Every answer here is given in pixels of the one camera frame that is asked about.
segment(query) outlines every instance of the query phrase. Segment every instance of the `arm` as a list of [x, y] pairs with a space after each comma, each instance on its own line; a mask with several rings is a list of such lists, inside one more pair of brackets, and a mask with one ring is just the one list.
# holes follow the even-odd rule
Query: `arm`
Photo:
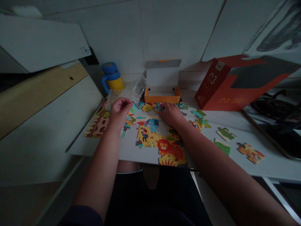
[[165, 103], [162, 119], [174, 127], [200, 173], [237, 225], [298, 225], [238, 164], [199, 133], [175, 104]]
[[88, 206], [105, 220], [119, 158], [120, 131], [133, 103], [119, 98], [111, 107], [110, 120], [72, 205]]

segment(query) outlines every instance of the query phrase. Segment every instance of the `blue handle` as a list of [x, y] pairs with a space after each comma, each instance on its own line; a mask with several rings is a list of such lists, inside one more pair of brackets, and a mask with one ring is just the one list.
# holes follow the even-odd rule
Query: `blue handle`
[[104, 90], [106, 91], [106, 93], [109, 93], [109, 89], [108, 89], [108, 87], [107, 87], [107, 84], [106, 84], [106, 80], [107, 80], [108, 78], [106, 77], [106, 76], [104, 76], [103, 78], [102, 78], [102, 80], [101, 80], [101, 83], [103, 84], [103, 87], [104, 87]]

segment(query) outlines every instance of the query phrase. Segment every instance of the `person's left hand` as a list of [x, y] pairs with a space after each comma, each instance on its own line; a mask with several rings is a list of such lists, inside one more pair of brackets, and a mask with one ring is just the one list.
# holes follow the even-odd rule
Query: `person's left hand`
[[118, 98], [111, 107], [108, 127], [121, 130], [125, 125], [126, 116], [133, 103], [124, 97]]

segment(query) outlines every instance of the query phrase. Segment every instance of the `hand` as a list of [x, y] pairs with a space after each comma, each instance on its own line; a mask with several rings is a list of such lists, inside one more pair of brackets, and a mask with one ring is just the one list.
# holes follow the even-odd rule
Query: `hand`
[[111, 107], [108, 127], [121, 130], [125, 125], [126, 116], [133, 103], [124, 97], [118, 98]]
[[164, 108], [166, 109], [165, 114], [159, 112], [159, 115], [167, 124], [176, 129], [182, 122], [186, 122], [186, 119], [176, 104], [165, 102]]

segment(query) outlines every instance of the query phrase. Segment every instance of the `orange puzzle box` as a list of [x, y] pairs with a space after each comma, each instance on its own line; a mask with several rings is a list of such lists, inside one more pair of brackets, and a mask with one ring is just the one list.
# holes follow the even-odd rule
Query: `orange puzzle box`
[[195, 99], [202, 110], [240, 111], [300, 68], [271, 56], [215, 58]]
[[178, 103], [181, 92], [178, 86], [181, 59], [147, 61], [147, 86], [144, 94], [146, 103]]

